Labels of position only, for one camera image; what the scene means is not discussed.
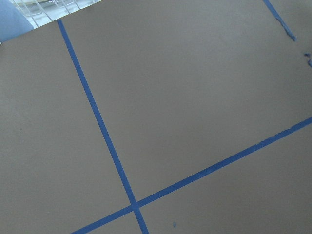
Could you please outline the blue tape line crossing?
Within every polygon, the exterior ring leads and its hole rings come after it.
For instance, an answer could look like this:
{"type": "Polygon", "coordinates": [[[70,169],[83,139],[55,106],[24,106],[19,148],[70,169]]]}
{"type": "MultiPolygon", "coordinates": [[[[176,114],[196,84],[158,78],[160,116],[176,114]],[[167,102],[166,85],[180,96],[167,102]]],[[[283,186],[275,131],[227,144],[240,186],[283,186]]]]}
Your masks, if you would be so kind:
{"type": "MultiPolygon", "coordinates": [[[[260,149],[262,149],[262,148],[264,148],[264,147],[266,147],[266,146],[268,146],[274,142],[276,142],[276,141],[279,141],[280,139],[282,139],[288,135],[291,135],[292,133],[310,125],[311,123],[312,123],[312,118],[309,117],[306,120],[301,121],[301,122],[295,124],[294,126],[288,128],[288,129],[286,129],[280,133],[275,134],[274,136],[271,136],[271,137],[255,144],[255,145],[249,147],[249,148],[244,149],[241,152],[238,152],[238,153],[236,153],[236,154],[234,154],[234,155],[232,155],[232,156],[230,156],[230,157],[228,157],[228,158],[226,158],[226,159],[224,159],[224,160],[222,160],[222,161],[220,161],[220,162],[218,162],[212,166],[209,166],[208,168],[206,168],[202,171],[199,171],[199,172],[197,172],[197,173],[195,173],[195,174],[193,174],[193,175],[191,175],[191,176],[189,176],[189,177],[187,177],[187,178],[185,178],[179,182],[176,182],[176,183],[174,183],[174,184],[172,184],[172,185],[170,185],[170,186],[168,186],[168,187],[166,187],[166,188],[164,188],[164,189],[162,189],[162,190],[160,190],[160,191],[158,191],[158,192],[156,192],[156,193],[154,193],[154,194],[152,194],[152,195],[150,195],[150,196],[148,196],[148,197],[146,197],[140,201],[138,201],[137,202],[138,206],[140,208],[143,206],[146,206],[146,205],[148,205],[148,204],[150,204],[150,203],[152,203],[152,202],[154,202],[154,201],[156,201],[156,200],[158,200],[158,199],[160,199],[160,198],[162,198],[162,197],[164,197],[164,196],[166,196],[166,195],[168,195],[174,191],[179,190],[180,188],[182,188],[188,184],[193,183],[196,180],[199,180],[199,179],[201,179],[201,178],[203,178],[203,177],[205,177],[205,176],[207,176],[207,175],[209,175],[209,174],[211,174],[211,173],[213,173],[213,172],[215,172],[215,171],[217,171],[223,167],[226,167],[227,165],[229,165],[235,161],[242,159],[245,156],[248,156],[248,155],[250,155],[250,154],[252,154],[252,153],[254,153],[254,152],[256,152],[256,151],[258,151],[258,150],[260,150],[260,149]]],[[[93,223],[91,223],[85,227],[82,227],[82,228],[74,231],[73,233],[75,233],[75,234],[86,234],[86,233],[91,232],[91,231],[93,231],[93,230],[95,230],[95,229],[97,229],[97,228],[99,228],[99,227],[101,227],[107,223],[112,222],[115,219],[118,219],[124,215],[132,213],[133,211],[134,210],[131,208],[131,206],[127,206],[127,207],[125,207],[121,210],[118,210],[118,211],[116,211],[116,212],[114,212],[114,213],[112,213],[112,214],[110,214],[110,215],[108,215],[102,219],[99,219],[99,220],[97,220],[97,221],[95,221],[95,222],[93,222],[93,223]]]]}

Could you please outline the light blue robot joint cap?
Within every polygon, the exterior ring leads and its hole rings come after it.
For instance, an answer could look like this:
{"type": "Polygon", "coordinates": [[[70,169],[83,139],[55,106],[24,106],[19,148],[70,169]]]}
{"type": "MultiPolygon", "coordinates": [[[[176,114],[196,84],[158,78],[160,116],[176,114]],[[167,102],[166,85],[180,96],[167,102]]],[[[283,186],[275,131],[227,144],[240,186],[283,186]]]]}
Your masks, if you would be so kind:
{"type": "Polygon", "coordinates": [[[10,1],[0,1],[1,43],[30,32],[33,29],[32,24],[10,1]]]}

